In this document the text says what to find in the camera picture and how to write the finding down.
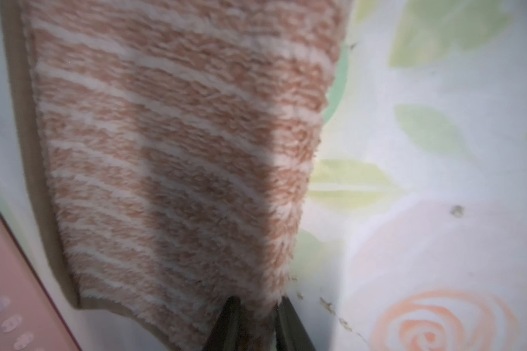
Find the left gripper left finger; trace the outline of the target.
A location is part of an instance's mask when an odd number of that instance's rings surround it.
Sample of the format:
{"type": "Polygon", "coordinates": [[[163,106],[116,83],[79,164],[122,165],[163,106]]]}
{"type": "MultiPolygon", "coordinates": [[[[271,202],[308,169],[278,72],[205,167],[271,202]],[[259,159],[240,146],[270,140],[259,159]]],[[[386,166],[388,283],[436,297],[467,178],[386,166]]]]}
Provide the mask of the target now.
{"type": "Polygon", "coordinates": [[[237,351],[240,331],[241,300],[231,296],[224,304],[203,351],[237,351]]]}

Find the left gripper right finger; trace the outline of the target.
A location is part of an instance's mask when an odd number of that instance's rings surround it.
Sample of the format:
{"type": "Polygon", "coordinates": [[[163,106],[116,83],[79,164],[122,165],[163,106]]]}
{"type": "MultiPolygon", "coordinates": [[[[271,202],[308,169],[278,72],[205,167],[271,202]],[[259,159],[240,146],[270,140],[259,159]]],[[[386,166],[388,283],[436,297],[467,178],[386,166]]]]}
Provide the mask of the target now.
{"type": "Polygon", "coordinates": [[[278,351],[316,351],[296,310],[287,296],[276,309],[275,338],[278,351]]]}

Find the brown striped dishcloth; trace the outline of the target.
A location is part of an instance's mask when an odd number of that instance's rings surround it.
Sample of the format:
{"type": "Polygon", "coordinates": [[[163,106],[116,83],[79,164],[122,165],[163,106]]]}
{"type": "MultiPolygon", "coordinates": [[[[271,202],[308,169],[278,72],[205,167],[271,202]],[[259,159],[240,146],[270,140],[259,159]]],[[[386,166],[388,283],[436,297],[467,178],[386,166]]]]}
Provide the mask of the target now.
{"type": "Polygon", "coordinates": [[[351,1],[0,1],[29,197],[76,309],[268,350],[351,1]]]}

